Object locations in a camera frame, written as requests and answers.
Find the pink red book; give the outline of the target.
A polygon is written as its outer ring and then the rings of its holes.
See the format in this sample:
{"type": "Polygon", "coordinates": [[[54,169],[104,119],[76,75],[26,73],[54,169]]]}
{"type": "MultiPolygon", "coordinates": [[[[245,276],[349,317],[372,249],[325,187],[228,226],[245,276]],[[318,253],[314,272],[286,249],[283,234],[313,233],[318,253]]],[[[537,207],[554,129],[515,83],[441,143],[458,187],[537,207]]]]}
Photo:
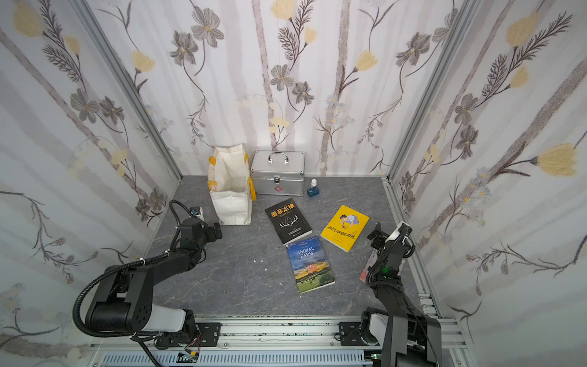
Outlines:
{"type": "Polygon", "coordinates": [[[367,282],[369,269],[376,263],[377,259],[378,259],[378,251],[377,251],[377,249],[373,249],[371,252],[371,255],[368,258],[367,263],[365,264],[364,269],[362,270],[362,273],[359,278],[360,281],[362,281],[363,283],[367,282]]]}

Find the yellow paperback book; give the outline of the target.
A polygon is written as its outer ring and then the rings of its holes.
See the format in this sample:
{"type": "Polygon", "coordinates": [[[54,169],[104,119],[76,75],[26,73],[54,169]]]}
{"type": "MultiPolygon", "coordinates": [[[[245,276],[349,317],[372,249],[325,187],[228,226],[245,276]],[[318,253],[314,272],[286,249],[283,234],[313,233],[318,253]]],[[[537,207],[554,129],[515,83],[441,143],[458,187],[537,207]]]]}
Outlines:
{"type": "Polygon", "coordinates": [[[342,205],[327,223],[320,237],[339,249],[350,252],[369,220],[367,215],[342,205]]]}

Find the white canvas bag yellow handles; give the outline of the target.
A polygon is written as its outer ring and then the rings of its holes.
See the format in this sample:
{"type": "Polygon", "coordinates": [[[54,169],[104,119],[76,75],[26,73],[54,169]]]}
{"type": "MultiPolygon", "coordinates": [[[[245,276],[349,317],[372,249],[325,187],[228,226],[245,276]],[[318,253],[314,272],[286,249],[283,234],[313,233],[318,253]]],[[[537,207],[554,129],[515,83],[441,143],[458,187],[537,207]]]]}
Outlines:
{"type": "Polygon", "coordinates": [[[221,225],[251,224],[252,204],[256,201],[256,192],[249,155],[243,144],[214,148],[209,157],[207,184],[221,225]]]}

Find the Animal Farm blue book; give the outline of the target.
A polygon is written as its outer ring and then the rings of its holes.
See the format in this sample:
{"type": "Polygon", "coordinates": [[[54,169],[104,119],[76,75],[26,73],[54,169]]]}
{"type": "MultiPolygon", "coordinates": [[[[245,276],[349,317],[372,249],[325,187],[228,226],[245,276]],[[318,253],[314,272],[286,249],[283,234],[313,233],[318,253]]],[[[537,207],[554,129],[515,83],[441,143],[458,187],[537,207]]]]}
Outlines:
{"type": "Polygon", "coordinates": [[[327,287],[336,282],[320,237],[290,243],[287,254],[300,294],[327,287]]]}

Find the black book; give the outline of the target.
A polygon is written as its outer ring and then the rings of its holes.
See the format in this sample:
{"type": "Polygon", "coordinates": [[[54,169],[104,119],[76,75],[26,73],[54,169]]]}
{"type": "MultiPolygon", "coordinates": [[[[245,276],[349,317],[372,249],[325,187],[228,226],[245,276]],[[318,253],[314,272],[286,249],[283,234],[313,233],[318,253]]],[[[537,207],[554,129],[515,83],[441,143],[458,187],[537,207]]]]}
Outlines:
{"type": "Polygon", "coordinates": [[[284,246],[313,233],[305,215],[294,199],[287,199],[265,210],[284,246]]]}

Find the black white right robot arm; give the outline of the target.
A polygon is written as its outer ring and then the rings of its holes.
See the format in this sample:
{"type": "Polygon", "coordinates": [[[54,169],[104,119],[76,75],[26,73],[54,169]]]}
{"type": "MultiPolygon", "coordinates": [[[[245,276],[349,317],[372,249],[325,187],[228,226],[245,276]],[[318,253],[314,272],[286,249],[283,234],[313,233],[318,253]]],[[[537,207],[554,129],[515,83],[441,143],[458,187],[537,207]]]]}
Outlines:
{"type": "Polygon", "coordinates": [[[403,260],[415,253],[411,233],[412,228],[404,222],[391,234],[377,223],[368,235],[377,257],[368,267],[365,284],[384,306],[387,318],[383,337],[377,338],[382,350],[381,366],[442,365],[440,322],[417,310],[400,276],[403,260]]]}

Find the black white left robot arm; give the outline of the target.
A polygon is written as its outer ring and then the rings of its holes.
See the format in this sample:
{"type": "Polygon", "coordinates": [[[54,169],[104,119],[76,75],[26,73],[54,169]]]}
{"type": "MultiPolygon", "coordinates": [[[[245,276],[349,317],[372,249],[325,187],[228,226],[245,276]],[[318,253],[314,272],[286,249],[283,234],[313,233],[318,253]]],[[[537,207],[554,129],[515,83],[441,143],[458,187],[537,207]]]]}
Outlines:
{"type": "Polygon", "coordinates": [[[179,334],[198,331],[190,310],[154,304],[154,286],[193,270],[204,261],[206,245],[223,238],[219,223],[197,217],[177,228],[171,247],[162,254],[111,266],[88,284],[74,302],[73,321],[87,335],[108,338],[179,334]]]}

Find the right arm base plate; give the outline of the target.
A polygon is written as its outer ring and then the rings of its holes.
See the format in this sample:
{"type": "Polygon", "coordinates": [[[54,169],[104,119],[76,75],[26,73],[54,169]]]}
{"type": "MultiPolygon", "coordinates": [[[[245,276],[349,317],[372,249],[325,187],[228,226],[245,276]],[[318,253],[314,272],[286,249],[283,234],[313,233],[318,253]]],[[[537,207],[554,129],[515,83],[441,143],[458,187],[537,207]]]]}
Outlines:
{"type": "Polygon", "coordinates": [[[362,324],[360,322],[341,322],[338,327],[338,340],[343,347],[362,347],[367,345],[362,339],[362,324]]]}

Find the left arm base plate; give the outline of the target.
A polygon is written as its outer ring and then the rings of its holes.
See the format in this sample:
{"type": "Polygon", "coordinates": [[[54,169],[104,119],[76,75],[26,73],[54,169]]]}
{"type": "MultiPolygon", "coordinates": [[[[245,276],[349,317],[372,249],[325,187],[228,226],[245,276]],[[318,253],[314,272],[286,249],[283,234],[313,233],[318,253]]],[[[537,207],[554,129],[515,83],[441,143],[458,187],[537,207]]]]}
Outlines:
{"type": "Polygon", "coordinates": [[[216,347],[220,337],[222,324],[197,323],[188,325],[183,330],[174,333],[162,333],[154,339],[154,346],[158,350],[166,350],[171,347],[183,347],[187,349],[199,347],[216,347]]]}

